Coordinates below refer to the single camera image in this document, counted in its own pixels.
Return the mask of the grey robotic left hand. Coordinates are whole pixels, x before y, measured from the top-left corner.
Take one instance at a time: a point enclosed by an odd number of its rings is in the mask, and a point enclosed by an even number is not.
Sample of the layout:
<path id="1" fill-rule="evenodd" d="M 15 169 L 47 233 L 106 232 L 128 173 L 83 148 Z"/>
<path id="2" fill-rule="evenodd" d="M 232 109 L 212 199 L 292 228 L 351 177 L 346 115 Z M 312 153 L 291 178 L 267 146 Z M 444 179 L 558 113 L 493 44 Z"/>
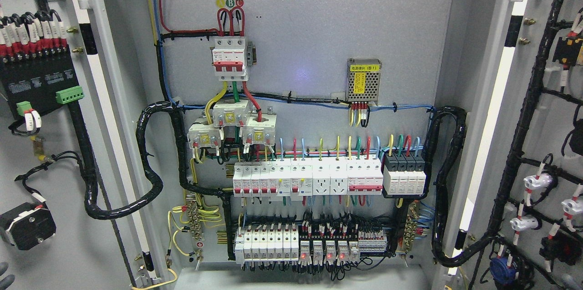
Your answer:
<path id="1" fill-rule="evenodd" d="M 0 263 L 0 290 L 8 289 L 16 279 L 14 274 L 6 274 L 8 268 L 9 264 L 7 262 Z"/>

